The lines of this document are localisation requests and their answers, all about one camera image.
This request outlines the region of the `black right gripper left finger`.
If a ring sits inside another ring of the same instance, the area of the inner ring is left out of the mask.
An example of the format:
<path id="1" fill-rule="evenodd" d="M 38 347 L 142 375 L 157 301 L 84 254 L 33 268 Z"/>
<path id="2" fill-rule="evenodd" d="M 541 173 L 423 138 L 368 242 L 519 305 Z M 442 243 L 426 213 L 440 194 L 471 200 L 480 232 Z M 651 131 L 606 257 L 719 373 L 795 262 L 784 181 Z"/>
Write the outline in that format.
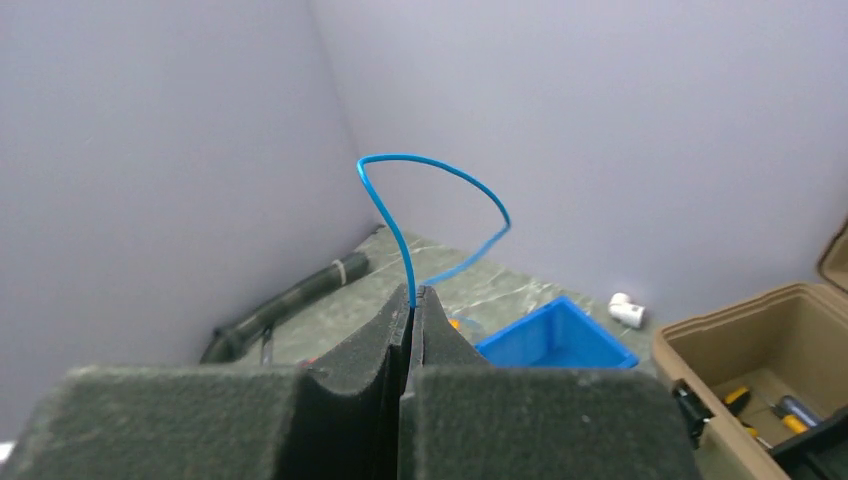
<path id="1" fill-rule="evenodd" d="M 306 398 L 397 398 L 406 386 L 412 329 L 408 287 L 400 284 L 374 317 L 305 368 Z"/>

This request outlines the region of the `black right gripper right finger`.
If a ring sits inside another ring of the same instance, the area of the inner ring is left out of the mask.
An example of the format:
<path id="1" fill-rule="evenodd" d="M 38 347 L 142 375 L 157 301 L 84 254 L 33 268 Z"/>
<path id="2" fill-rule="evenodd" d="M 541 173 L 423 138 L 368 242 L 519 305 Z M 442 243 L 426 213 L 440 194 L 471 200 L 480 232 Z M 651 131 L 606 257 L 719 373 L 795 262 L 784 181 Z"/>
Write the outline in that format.
<path id="1" fill-rule="evenodd" d="M 421 286 L 407 314 L 405 389 L 470 391 L 491 372 L 491 364 L 451 326 L 436 290 Z"/>

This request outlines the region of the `white pipe elbow fitting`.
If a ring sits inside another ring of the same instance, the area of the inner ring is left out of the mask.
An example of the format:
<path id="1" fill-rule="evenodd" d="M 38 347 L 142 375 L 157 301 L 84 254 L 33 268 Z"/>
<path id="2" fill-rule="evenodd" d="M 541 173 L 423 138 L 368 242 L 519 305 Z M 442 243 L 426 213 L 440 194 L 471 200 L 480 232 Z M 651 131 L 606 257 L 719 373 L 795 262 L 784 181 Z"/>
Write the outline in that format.
<path id="1" fill-rule="evenodd" d="M 608 313 L 614 320 L 632 329 L 641 329 L 646 318 L 646 308 L 634 303 L 632 298 L 623 292 L 611 296 Z"/>

